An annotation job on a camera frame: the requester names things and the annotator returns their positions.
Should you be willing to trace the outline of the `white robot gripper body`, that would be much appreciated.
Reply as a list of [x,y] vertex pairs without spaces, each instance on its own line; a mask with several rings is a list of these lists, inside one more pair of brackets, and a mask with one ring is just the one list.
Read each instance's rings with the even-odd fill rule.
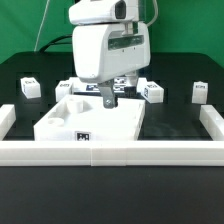
[[149,34],[125,35],[124,24],[77,26],[72,35],[75,71],[82,82],[102,83],[149,64]]

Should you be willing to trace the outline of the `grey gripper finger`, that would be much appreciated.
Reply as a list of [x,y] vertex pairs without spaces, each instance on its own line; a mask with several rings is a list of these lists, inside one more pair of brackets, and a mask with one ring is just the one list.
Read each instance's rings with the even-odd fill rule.
[[137,83],[138,83],[137,72],[136,71],[129,72],[125,75],[125,77],[126,77],[125,94],[126,95],[135,95]]
[[113,90],[114,81],[109,80],[98,84],[101,96],[103,97],[103,106],[112,109],[118,106],[118,99]]

